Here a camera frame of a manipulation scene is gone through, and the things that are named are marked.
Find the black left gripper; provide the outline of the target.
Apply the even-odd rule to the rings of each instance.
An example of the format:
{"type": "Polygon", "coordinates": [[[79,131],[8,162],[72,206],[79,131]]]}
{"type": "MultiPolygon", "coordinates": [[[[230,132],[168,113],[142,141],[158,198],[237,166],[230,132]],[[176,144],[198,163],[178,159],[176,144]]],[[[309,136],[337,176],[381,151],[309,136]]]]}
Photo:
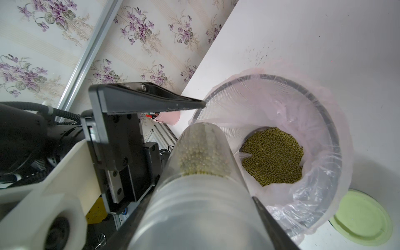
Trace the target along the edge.
{"type": "Polygon", "coordinates": [[[84,111],[82,128],[105,209],[117,215],[140,202],[162,173],[158,144],[144,141],[137,114],[202,109],[206,102],[150,82],[96,84],[88,94],[93,111],[101,113],[84,111]]]}

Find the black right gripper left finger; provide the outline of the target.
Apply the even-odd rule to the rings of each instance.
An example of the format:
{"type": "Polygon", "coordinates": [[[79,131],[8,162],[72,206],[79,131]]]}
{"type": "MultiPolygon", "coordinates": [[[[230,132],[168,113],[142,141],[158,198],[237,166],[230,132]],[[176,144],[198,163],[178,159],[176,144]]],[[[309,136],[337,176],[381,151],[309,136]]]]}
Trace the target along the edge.
{"type": "Polygon", "coordinates": [[[152,195],[147,195],[120,229],[107,240],[100,250],[127,250],[146,212],[152,195]]]}

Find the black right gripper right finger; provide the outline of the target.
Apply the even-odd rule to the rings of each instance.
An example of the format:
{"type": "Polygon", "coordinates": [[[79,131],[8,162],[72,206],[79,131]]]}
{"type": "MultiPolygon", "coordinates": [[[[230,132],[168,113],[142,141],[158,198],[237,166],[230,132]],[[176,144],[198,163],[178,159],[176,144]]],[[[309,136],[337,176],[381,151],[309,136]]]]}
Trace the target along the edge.
{"type": "Polygon", "coordinates": [[[252,200],[255,203],[258,214],[271,239],[274,250],[300,250],[300,248],[291,240],[291,238],[275,221],[273,216],[268,212],[261,201],[255,196],[252,197],[252,200]]]}

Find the clear jar with beans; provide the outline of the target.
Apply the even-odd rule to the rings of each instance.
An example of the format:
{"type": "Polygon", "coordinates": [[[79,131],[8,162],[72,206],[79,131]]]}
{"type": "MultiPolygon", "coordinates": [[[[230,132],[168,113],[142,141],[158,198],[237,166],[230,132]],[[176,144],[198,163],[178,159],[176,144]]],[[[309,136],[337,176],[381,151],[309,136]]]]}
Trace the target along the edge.
{"type": "Polygon", "coordinates": [[[271,250],[273,244],[223,131],[188,126],[178,139],[131,250],[271,250]]]}

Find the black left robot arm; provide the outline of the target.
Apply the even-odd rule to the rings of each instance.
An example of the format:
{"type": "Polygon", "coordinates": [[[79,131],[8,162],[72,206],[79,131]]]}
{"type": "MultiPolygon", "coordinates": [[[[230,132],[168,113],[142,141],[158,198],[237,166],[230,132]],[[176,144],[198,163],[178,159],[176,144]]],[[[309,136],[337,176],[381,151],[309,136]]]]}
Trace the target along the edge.
{"type": "Polygon", "coordinates": [[[140,114],[202,109],[206,103],[150,82],[97,84],[81,115],[30,102],[1,103],[1,174],[33,163],[47,176],[86,140],[106,211],[121,213],[155,186],[162,172],[156,143],[146,143],[140,114]]]}

